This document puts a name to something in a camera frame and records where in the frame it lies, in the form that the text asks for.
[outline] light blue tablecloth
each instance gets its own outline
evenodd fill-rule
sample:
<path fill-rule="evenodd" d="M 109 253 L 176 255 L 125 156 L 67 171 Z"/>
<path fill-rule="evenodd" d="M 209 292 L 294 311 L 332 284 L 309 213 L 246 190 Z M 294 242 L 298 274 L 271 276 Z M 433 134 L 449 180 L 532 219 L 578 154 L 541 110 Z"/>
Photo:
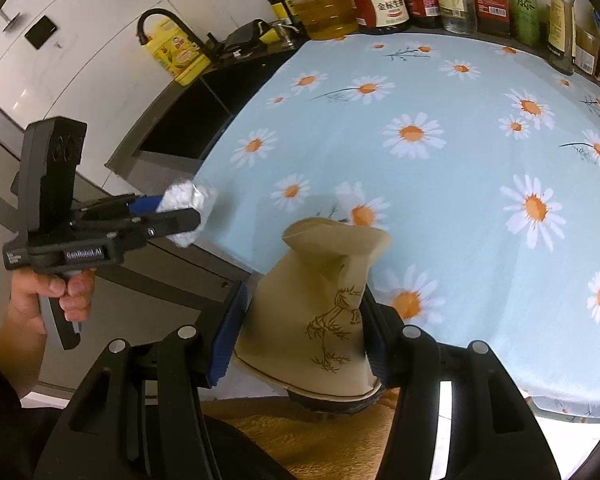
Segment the light blue tablecloth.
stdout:
<path fill-rule="evenodd" d="M 388 230 L 379 301 L 488 342 L 542 407 L 600 416 L 600 88 L 583 77 L 465 38 L 311 41 L 197 179 L 219 190 L 205 235 L 259 272 L 300 218 Z"/>

